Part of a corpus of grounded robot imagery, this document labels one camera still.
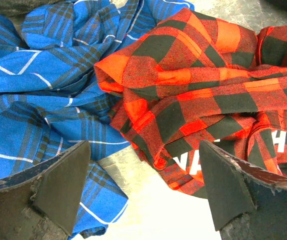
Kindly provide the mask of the red black plaid shirt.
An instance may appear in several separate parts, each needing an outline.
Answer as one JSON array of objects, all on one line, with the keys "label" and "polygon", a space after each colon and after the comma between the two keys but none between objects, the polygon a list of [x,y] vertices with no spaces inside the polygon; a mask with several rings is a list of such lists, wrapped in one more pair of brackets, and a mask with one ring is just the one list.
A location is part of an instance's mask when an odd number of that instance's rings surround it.
[{"label": "red black plaid shirt", "polygon": [[200,142],[287,176],[287,25],[187,8],[94,65],[111,126],[175,191],[207,196]]}]

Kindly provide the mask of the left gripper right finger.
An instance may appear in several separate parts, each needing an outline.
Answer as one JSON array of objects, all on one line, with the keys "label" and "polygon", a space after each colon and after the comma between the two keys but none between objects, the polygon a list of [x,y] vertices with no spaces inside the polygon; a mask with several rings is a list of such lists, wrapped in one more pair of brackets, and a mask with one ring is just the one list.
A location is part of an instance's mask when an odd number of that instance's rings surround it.
[{"label": "left gripper right finger", "polygon": [[287,177],[208,141],[200,163],[214,228],[223,240],[287,240]]}]

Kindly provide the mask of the black flower-print garment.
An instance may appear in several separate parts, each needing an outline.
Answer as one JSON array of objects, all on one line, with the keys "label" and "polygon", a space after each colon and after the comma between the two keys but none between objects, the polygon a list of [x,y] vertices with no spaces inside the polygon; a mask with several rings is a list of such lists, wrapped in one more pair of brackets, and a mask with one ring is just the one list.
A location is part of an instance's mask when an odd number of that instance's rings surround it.
[{"label": "black flower-print garment", "polygon": [[0,14],[12,17],[27,14],[32,10],[60,2],[59,0],[0,0]]}]

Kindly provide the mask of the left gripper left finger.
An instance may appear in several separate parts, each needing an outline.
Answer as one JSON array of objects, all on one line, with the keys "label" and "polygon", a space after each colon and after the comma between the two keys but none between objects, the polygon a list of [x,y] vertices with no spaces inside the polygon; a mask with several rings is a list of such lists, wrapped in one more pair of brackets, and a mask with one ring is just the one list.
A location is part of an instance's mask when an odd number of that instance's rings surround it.
[{"label": "left gripper left finger", "polygon": [[72,235],[91,160],[86,141],[0,179],[0,240],[66,240]]}]

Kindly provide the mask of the blue plaid shirt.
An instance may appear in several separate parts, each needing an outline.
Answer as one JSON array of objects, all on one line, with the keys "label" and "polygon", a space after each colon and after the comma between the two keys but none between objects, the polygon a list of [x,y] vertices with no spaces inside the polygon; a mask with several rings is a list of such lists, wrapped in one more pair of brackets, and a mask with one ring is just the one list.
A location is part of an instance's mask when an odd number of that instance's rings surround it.
[{"label": "blue plaid shirt", "polygon": [[0,179],[88,141],[92,163],[73,235],[103,235],[128,197],[98,161],[129,146],[110,126],[118,97],[99,88],[94,64],[134,43],[183,8],[184,0],[108,0],[40,3],[17,31],[0,6]]}]

